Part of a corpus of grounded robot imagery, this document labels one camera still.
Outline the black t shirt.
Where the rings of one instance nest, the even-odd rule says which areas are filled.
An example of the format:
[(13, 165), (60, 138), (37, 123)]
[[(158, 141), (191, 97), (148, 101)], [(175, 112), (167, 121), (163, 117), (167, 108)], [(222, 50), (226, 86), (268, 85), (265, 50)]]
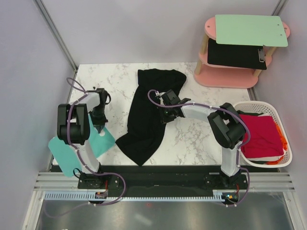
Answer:
[(128, 116), (127, 133), (116, 140), (119, 149), (138, 166), (142, 166), (161, 145), (166, 124), (161, 122), (159, 109), (148, 99), (149, 90), (179, 95), (187, 80), (177, 70), (138, 70), (138, 87)]

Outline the teal cutting mat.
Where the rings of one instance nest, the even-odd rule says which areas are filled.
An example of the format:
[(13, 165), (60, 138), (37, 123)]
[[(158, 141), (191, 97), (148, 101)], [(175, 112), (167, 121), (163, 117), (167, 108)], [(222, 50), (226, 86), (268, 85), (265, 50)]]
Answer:
[[(95, 157), (98, 158), (115, 145), (115, 139), (106, 127), (99, 134), (91, 121), (90, 115), (88, 117), (90, 122), (89, 143)], [(82, 169), (74, 150), (58, 137), (54, 137), (49, 141), (48, 148), (65, 176), (72, 177), (74, 168)]]

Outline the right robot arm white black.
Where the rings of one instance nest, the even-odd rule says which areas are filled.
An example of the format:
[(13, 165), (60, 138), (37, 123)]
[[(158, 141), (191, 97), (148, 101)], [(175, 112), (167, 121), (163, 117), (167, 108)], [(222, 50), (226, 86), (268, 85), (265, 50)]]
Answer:
[(230, 103), (220, 107), (196, 102), (176, 105), (160, 105), (167, 119), (177, 117), (193, 118), (209, 123), (217, 143), (222, 147), (220, 184), (232, 188), (237, 183), (240, 171), (239, 154), (242, 146), (251, 138), (250, 130)]

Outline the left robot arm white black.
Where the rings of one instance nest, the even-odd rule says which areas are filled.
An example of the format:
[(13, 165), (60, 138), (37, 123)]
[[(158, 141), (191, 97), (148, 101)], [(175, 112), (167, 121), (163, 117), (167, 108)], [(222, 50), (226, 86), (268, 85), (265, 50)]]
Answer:
[(105, 184), (105, 176), (99, 173), (100, 163), (94, 156), (89, 142), (90, 124), (100, 133), (108, 119), (105, 106), (111, 102), (110, 94), (104, 88), (86, 91), (80, 99), (62, 103), (57, 111), (57, 136), (75, 151), (79, 162), (89, 176), (89, 184), (101, 188)]

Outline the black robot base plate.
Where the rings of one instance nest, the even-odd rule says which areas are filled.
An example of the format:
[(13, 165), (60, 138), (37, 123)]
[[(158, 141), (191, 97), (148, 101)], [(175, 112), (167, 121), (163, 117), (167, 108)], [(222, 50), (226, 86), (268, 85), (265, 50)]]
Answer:
[(111, 195), (203, 195), (245, 190), (247, 177), (225, 176), (219, 166), (102, 166), (104, 176), (81, 173), (78, 189), (107, 189)]

